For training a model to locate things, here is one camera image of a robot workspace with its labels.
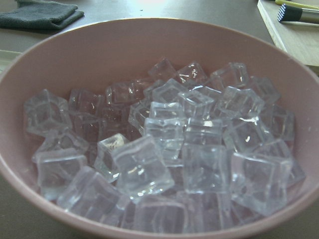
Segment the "pink bowl of ice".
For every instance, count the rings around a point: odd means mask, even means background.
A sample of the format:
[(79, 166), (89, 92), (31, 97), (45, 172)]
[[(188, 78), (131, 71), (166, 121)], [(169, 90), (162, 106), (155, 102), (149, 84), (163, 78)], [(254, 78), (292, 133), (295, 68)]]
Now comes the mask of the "pink bowl of ice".
[(112, 239), (238, 239), (319, 196), (319, 86), (251, 36), (116, 20), (31, 48), (0, 79), (0, 170)]

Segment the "bamboo cutting board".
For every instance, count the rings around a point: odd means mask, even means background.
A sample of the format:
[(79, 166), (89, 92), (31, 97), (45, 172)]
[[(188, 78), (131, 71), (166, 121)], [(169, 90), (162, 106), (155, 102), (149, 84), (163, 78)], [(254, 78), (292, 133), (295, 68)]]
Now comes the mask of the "bamboo cutting board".
[(280, 6), (271, 0), (259, 0), (257, 8), (274, 44), (313, 71), (319, 70), (319, 26), (277, 20)]

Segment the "yellow plastic knife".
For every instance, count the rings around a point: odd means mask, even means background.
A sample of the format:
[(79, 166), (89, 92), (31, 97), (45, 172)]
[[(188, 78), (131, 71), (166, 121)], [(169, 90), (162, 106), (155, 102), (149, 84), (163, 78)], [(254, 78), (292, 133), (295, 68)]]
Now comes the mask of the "yellow plastic knife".
[(276, 3), (277, 5), (283, 5), (283, 4), (285, 4), (285, 5), (289, 5), (289, 6), (293, 6), (293, 7), (319, 10), (319, 7), (318, 7), (318, 6), (308, 5), (308, 4), (302, 4), (302, 3), (292, 2), (292, 1), (288, 1), (288, 0), (275, 0), (275, 3)]

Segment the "grey folded cloth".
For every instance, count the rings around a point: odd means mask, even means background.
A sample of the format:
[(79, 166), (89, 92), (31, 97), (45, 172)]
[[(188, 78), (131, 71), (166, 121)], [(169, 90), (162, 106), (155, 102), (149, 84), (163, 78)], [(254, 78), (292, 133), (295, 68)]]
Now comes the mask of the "grey folded cloth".
[(1, 28), (61, 30), (84, 16), (77, 5), (45, 0), (18, 0), (0, 14)]

